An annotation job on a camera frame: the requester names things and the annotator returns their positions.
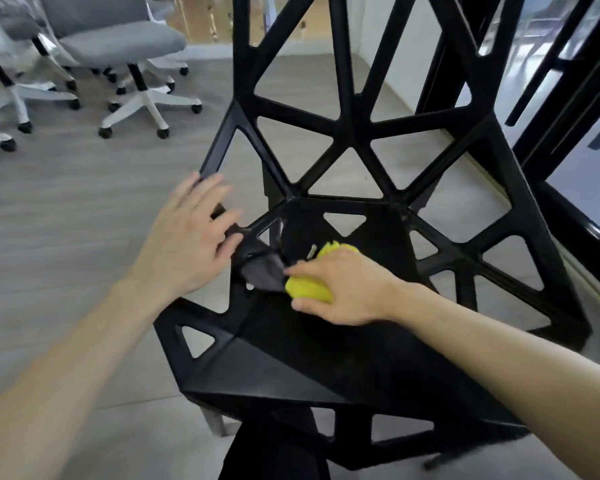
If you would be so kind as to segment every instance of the yellow cloth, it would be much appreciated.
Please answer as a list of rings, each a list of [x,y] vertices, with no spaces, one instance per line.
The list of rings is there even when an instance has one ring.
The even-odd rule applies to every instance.
[[[327,242],[324,247],[318,252],[316,258],[322,257],[325,254],[335,251],[336,249],[343,247],[353,250],[357,253],[360,251],[349,244],[341,244],[337,241]],[[319,280],[309,278],[307,276],[291,276],[287,280],[285,289],[291,298],[315,298],[326,303],[333,302],[333,295],[327,285]]]

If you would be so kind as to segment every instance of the forearm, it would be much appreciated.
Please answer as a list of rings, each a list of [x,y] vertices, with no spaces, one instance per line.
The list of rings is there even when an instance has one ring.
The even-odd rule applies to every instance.
[[[513,411],[565,464],[600,478],[600,366],[419,285],[393,293],[391,317]]]
[[[59,474],[99,392],[164,305],[120,282],[0,396],[0,480]]]

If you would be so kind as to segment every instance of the gray chair backrest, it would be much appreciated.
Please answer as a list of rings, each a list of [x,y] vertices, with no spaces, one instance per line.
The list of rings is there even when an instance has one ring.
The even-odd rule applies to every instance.
[[[145,0],[40,0],[56,37],[149,20]]]

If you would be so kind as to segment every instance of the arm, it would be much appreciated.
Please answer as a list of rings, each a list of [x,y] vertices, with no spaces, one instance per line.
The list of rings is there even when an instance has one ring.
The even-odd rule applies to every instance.
[[[98,393],[158,314],[213,280],[240,243],[240,217],[210,215],[230,191],[219,175],[186,179],[160,211],[135,265],[76,328],[0,396],[0,480],[55,478]]]
[[[600,479],[600,366],[564,347],[400,281],[370,259],[337,250],[287,270],[330,288],[330,305],[292,306],[336,324],[400,323],[485,387],[584,479]]]

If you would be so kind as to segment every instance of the black pants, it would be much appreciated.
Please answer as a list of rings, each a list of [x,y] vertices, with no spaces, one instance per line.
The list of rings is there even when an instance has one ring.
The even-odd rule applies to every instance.
[[[309,408],[275,412],[276,419],[305,431],[315,431]],[[218,480],[329,480],[327,461],[289,444],[261,424],[243,423],[224,459]]]

